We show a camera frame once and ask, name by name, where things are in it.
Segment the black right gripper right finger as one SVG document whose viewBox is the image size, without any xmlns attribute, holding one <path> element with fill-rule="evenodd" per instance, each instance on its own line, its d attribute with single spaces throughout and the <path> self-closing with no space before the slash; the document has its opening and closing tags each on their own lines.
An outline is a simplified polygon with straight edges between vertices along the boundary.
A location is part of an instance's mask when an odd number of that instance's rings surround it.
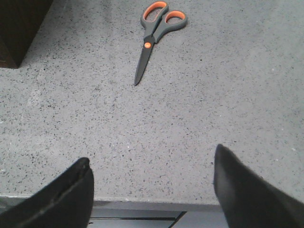
<svg viewBox="0 0 304 228">
<path fill-rule="evenodd" d="M 302 228 L 304 204 L 266 182 L 218 144 L 214 191 L 230 228 Z"/>
</svg>

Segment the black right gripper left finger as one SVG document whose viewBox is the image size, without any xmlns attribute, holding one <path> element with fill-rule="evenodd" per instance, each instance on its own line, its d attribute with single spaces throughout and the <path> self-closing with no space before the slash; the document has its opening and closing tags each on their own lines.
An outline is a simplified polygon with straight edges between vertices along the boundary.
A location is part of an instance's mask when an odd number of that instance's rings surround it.
<svg viewBox="0 0 304 228">
<path fill-rule="evenodd" d="M 0 215 L 2 228 L 86 228 L 94 201 L 88 158 L 78 159 L 42 190 Z"/>
</svg>

